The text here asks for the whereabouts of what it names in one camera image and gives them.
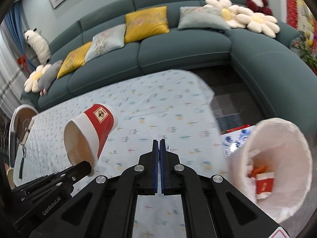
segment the silver bolt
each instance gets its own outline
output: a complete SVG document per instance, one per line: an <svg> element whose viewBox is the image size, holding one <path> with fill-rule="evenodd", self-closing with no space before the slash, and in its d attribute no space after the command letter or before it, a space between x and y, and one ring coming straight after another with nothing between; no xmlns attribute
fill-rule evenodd
<svg viewBox="0 0 317 238"><path fill-rule="evenodd" d="M222 176L214 176L212 179L214 180L214 182L218 182L218 183L223 181Z"/></svg>
<svg viewBox="0 0 317 238"><path fill-rule="evenodd" d="M136 165L134 167L134 170L137 171L137 172L141 172L144 170L144 166L143 165Z"/></svg>
<svg viewBox="0 0 317 238"><path fill-rule="evenodd" d="M106 180L107 180L106 176L98 176L96 178L96 183L105 183Z"/></svg>
<svg viewBox="0 0 317 238"><path fill-rule="evenodd" d="M184 169L185 169L185 167L183 166L183 165L175 165L174 166L174 169L176 170L176 171L183 171Z"/></svg>

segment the gray pillow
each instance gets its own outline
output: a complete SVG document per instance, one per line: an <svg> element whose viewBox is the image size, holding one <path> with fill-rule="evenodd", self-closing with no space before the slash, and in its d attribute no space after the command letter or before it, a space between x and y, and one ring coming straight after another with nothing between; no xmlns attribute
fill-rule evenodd
<svg viewBox="0 0 317 238"><path fill-rule="evenodd" d="M88 62L107 52L124 47L125 33L126 25L120 24L95 35L85 61Z"/></svg>
<svg viewBox="0 0 317 238"><path fill-rule="evenodd" d="M218 8L212 7L180 7L180 23L178 29L215 28L229 29Z"/></svg>
<svg viewBox="0 0 317 238"><path fill-rule="evenodd" d="M52 82L56 80L59 70L61 69L61 65L63 64L63 60L59 60L52 64L50 68L40 79L38 80L38 86L41 91L44 91L44 94L49 90Z"/></svg>

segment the gray stuffed animal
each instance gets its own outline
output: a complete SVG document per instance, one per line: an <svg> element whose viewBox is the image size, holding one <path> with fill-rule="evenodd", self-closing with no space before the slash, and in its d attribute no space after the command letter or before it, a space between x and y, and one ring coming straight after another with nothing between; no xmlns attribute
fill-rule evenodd
<svg viewBox="0 0 317 238"><path fill-rule="evenodd" d="M48 68L47 71L38 80L38 86L41 91L40 92L41 96L47 93L52 82L56 80L58 72L61 69L62 64L63 64L62 60L59 60L56 63L53 63L52 66Z"/></svg>

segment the floor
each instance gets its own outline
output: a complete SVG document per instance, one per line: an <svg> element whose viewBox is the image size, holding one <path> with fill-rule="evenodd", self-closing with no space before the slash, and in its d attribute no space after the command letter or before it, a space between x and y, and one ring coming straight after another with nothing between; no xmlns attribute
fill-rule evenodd
<svg viewBox="0 0 317 238"><path fill-rule="evenodd" d="M221 132L246 124L254 125L265 119L263 112L247 86L229 65L192 70L215 92L211 107ZM302 207L281 224L295 238L317 208L317 135L306 137L313 157L313 179Z"/></svg>

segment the blue curtain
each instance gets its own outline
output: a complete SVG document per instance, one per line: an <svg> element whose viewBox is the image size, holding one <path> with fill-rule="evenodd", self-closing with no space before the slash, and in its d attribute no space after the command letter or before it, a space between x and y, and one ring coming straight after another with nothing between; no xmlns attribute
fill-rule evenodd
<svg viewBox="0 0 317 238"><path fill-rule="evenodd" d="M25 48L22 29L21 7L22 1L18 1L13 4L10 11L4 17L4 23L6 24L10 36L15 42L15 45L20 51L21 55L24 55ZM26 59L26 63L31 71L34 71L36 69L36 66L28 58Z"/></svg>

